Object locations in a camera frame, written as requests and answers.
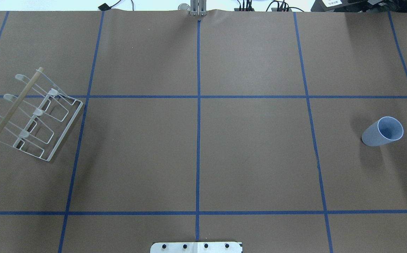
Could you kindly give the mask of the light blue plastic cup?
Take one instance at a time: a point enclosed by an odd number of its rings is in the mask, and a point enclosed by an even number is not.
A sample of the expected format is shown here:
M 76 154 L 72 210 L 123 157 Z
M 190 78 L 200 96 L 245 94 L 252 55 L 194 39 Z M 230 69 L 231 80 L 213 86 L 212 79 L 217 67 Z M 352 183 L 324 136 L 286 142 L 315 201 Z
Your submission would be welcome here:
M 401 122 L 394 117 L 385 116 L 363 132 L 361 141 L 367 146 L 382 146 L 400 140 L 403 135 Z

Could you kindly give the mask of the small black usb device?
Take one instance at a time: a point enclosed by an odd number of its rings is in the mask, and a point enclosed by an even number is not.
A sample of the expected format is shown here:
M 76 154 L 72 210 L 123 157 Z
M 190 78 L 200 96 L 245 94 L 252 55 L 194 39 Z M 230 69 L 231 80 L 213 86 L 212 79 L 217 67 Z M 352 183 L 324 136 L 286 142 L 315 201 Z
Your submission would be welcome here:
M 107 3 L 103 3 L 102 5 L 98 6 L 98 9 L 100 11 L 107 11 L 110 10 L 112 7 L 110 5 L 108 5 Z

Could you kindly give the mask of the black laptop on stand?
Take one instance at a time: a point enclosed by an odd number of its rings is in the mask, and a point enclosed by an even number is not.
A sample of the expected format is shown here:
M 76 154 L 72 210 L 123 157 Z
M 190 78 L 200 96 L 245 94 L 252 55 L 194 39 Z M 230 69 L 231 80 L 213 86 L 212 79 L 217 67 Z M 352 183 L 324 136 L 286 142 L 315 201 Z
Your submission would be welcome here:
M 311 12 L 407 13 L 407 0 L 315 0 Z

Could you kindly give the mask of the aluminium frame post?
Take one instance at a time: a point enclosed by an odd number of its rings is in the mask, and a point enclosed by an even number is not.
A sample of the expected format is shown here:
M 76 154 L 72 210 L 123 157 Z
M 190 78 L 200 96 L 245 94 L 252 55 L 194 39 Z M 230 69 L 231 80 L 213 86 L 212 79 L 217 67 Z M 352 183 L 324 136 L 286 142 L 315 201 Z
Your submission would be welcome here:
M 208 14 L 206 6 L 206 0 L 191 0 L 189 13 L 191 16 L 206 16 Z

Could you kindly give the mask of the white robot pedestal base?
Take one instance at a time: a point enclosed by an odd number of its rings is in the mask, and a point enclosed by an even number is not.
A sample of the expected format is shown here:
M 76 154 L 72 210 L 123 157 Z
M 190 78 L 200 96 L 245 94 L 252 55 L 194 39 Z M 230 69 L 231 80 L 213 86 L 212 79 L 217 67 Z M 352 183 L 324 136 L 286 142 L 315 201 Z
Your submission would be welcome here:
M 162 242 L 154 243 L 150 253 L 243 253 L 243 246 L 234 241 Z

